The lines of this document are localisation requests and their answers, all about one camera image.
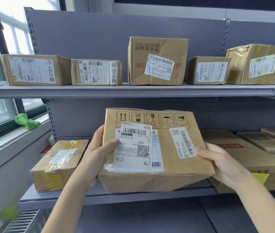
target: window sill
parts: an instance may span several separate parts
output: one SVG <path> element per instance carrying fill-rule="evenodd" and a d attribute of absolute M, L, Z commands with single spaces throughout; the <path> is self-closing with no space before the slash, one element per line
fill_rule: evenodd
<path fill-rule="evenodd" d="M 51 129 L 47 114 L 35 120 L 41 122 L 38 128 L 28 131 L 22 126 L 0 137 L 0 166 Z"/>

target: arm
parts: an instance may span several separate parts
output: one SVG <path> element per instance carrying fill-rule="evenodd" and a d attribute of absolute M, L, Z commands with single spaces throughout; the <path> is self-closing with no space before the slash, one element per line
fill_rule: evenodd
<path fill-rule="evenodd" d="M 75 232 L 88 190 L 95 184 L 105 155 L 116 149 L 119 140 L 102 145 L 104 125 L 93 136 L 80 164 L 69 178 L 41 233 Z"/>
<path fill-rule="evenodd" d="M 259 233 L 275 232 L 275 199 L 263 184 L 224 149 L 205 143 L 199 156 L 215 161 L 216 180 L 234 189 Z"/>

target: qr code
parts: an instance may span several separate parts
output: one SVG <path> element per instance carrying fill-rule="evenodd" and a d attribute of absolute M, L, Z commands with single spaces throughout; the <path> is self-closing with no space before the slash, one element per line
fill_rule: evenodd
<path fill-rule="evenodd" d="M 149 158 L 149 145 L 137 145 L 137 156 Z"/>

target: person's left hand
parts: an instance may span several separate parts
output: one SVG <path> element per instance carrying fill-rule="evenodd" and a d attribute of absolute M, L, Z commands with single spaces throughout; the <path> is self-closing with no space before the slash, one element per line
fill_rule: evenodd
<path fill-rule="evenodd" d="M 115 150 L 119 146 L 119 139 L 109 141 L 102 146 L 104 125 L 94 133 L 85 154 L 80 161 L 76 171 L 85 175 L 86 183 L 91 187 L 95 184 L 97 175 L 104 163 L 106 154 Z"/>

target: person's right hand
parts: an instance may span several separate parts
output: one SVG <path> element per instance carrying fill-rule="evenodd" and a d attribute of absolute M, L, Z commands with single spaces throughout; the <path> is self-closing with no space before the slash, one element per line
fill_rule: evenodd
<path fill-rule="evenodd" d="M 205 146 L 206 150 L 196 147 L 196 151 L 198 156 L 211 159 L 215 162 L 216 174 L 213 177 L 216 180 L 224 183 L 237 192 L 241 186 L 255 179 L 246 168 L 221 147 L 206 142 Z"/>

